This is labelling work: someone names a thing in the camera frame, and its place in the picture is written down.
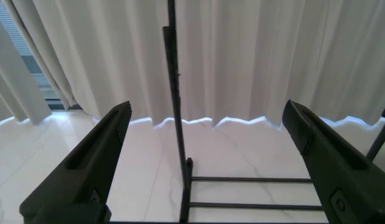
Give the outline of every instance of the window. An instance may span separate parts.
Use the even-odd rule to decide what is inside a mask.
[[[35,78],[37,85],[40,88],[40,92],[43,94],[43,97],[46,100],[58,99],[57,94],[54,92],[50,86],[49,81],[44,76],[40,67],[37,65],[35,58],[32,55],[26,41],[24,40],[21,33],[18,31],[16,25],[12,22],[9,14],[6,11],[6,8],[2,5],[0,1],[0,21],[6,29],[7,33],[10,35],[12,43],[17,49],[19,55],[23,59],[26,67]]]

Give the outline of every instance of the curtain fold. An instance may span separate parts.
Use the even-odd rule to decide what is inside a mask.
[[[33,124],[51,114],[32,75],[0,22],[0,121],[27,118]]]
[[[133,119],[173,116],[166,0],[3,2],[63,101],[97,118],[126,100]],[[183,119],[280,124],[288,99],[332,120],[379,119],[385,1],[178,0],[176,11]]]

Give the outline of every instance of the metal frame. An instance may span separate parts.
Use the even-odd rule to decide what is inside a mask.
[[[182,131],[181,103],[179,92],[179,71],[177,61],[177,34],[175,26],[175,2],[168,0],[169,26],[164,27],[165,49],[167,65],[169,69],[169,82],[172,94],[172,105],[174,111],[175,130],[179,147],[180,165],[183,179],[183,194],[180,210],[180,223],[187,223],[190,208],[247,208],[247,209],[271,209],[271,210],[300,210],[300,211],[323,211],[322,206],[317,205],[273,205],[273,204],[251,204],[251,203],[208,203],[191,202],[191,186],[193,181],[210,182],[273,182],[282,184],[312,184],[310,179],[296,178],[253,178],[253,177],[194,177],[192,175],[193,160],[186,159],[185,146]],[[385,125],[378,138],[373,143],[367,158],[373,160],[385,142]]]

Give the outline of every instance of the white curtain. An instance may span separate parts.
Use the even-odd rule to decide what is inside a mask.
[[[173,116],[167,1],[3,0],[61,99],[101,118]],[[265,116],[293,99],[332,120],[385,106],[385,1],[176,1],[183,119]]]
[[[33,124],[51,114],[32,75],[0,21],[0,121],[27,118]]]

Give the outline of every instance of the floor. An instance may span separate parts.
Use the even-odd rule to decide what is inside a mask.
[[[97,124],[81,111],[54,112],[37,126],[10,119],[0,124],[0,223],[22,223],[19,204]],[[328,122],[366,153],[385,120]],[[184,122],[186,154],[194,175],[308,177],[285,128],[265,119]],[[375,159],[385,171],[385,146]],[[108,206],[111,220],[177,221],[182,178],[174,122],[153,127],[149,119],[129,126]],[[310,184],[194,183],[192,201],[319,205]],[[323,212],[191,209],[191,222],[327,222]]]

